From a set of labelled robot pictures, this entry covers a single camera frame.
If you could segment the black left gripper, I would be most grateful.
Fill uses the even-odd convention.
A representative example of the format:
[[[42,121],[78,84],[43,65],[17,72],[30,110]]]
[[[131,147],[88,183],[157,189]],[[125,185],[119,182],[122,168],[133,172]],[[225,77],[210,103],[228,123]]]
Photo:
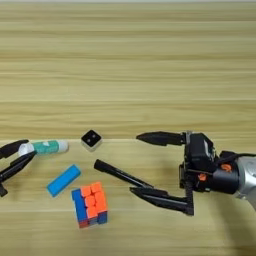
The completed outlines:
[[[28,143],[28,140],[18,140],[0,147],[0,159],[8,158],[15,154],[19,150],[19,147],[25,143]],[[34,158],[35,155],[36,152],[33,151],[13,161],[9,167],[0,172],[0,182],[4,182],[20,172]],[[2,183],[0,183],[0,196],[4,197],[7,194],[8,191],[4,188]]]

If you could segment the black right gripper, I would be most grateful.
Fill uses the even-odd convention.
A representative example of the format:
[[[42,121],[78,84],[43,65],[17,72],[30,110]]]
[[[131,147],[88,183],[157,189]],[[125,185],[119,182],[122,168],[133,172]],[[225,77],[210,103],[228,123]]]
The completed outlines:
[[[216,154],[213,142],[203,133],[148,132],[137,135],[140,141],[158,145],[184,145],[184,161],[179,166],[180,187],[185,198],[170,196],[166,191],[149,187],[131,187],[140,199],[160,208],[194,214],[193,192],[216,191],[234,194],[239,185],[235,153]]]

